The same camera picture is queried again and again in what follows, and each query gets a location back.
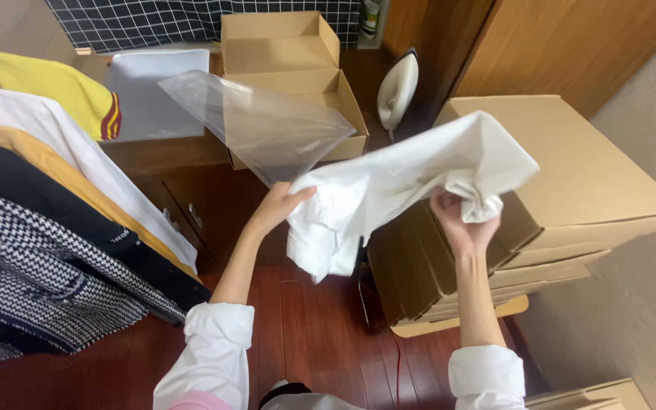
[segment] mustard yellow garment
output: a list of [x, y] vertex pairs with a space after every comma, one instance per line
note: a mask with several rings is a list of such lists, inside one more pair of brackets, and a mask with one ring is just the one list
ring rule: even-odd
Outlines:
[[174, 266], [199, 281], [194, 271], [184, 265], [158, 238], [125, 213], [111, 199], [98, 190], [81, 173], [62, 159], [49, 145], [32, 135], [14, 128], [0, 126], [0, 147], [12, 150], [19, 156], [57, 181], [60, 185], [87, 202], [105, 218], [131, 229], [139, 235], [141, 241], [168, 259]]
[[96, 141], [120, 132], [118, 95], [66, 64], [0, 52], [0, 88], [57, 101]]

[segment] wooden floor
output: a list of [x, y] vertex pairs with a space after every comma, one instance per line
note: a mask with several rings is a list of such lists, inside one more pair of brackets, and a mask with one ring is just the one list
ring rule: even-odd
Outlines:
[[[214, 288], [217, 279], [205, 282]], [[361, 407], [396, 408], [396, 342], [388, 330], [369, 335], [358, 292], [357, 282], [342, 277], [315, 286], [293, 266], [255, 271], [250, 408], [283, 378]], [[522, 353], [526, 347], [500, 324], [508, 347]], [[399, 342], [401, 407], [453, 408], [447, 363], [459, 349], [459, 329]], [[150, 408], [154, 386], [184, 346], [180, 328], [147, 317], [72, 357], [2, 362], [0, 408]]]

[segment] clear plastic bag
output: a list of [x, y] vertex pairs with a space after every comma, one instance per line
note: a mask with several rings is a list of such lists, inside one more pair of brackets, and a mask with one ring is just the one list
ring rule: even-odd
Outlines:
[[272, 187], [308, 172], [356, 129], [336, 109], [192, 70], [159, 82]]

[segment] white iron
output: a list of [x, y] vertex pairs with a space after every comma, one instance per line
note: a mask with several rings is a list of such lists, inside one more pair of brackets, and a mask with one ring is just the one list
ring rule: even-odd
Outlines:
[[388, 131], [388, 138], [392, 143], [394, 130], [414, 97], [418, 80], [419, 62], [417, 52], [412, 47], [391, 66], [378, 88], [376, 97], [378, 117], [381, 126]]

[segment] drawer handle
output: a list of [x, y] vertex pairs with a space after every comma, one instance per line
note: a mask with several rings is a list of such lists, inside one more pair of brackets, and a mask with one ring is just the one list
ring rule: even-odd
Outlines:
[[178, 226], [178, 223], [171, 220], [171, 212], [169, 212], [168, 208], [163, 209], [163, 217], [166, 218], [167, 221], [169, 221], [169, 225], [171, 225], [171, 228], [173, 228], [176, 232], [178, 232], [181, 229]]
[[189, 204], [189, 213], [196, 221], [196, 224], [199, 225], [199, 228], [204, 228], [204, 222], [199, 218], [199, 215], [196, 214], [196, 207], [194, 207], [193, 203]]

